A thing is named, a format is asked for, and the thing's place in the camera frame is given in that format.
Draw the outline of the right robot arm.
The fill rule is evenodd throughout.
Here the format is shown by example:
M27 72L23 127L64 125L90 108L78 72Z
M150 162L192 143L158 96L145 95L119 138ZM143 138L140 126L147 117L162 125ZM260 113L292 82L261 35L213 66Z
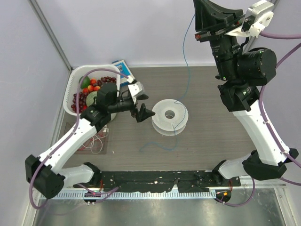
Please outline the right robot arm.
M254 48L244 51L238 37L257 38L270 24L274 4L261 0L246 12L228 9L209 0L194 1L195 39L209 42L218 69L222 103L240 121L255 150L245 157L221 161L212 171L213 182L225 185L229 179L250 176L263 181L281 178L286 165L295 162L298 151L280 138L264 109L265 85L279 65L274 51Z

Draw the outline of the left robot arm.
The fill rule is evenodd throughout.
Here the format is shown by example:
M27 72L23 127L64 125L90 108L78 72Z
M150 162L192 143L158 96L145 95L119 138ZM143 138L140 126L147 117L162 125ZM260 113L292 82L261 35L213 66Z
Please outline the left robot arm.
M38 157L30 155L25 160L26 179L32 188L51 199L67 186L84 183L97 187L101 171L93 164L85 162L78 167L63 168L67 160L92 136L96 135L111 121L113 113L129 111L137 122L155 115L145 104L137 108L137 101L148 99L140 82L127 87L127 95L118 95L117 85L107 83L98 90L94 102L85 109L75 125L51 148Z

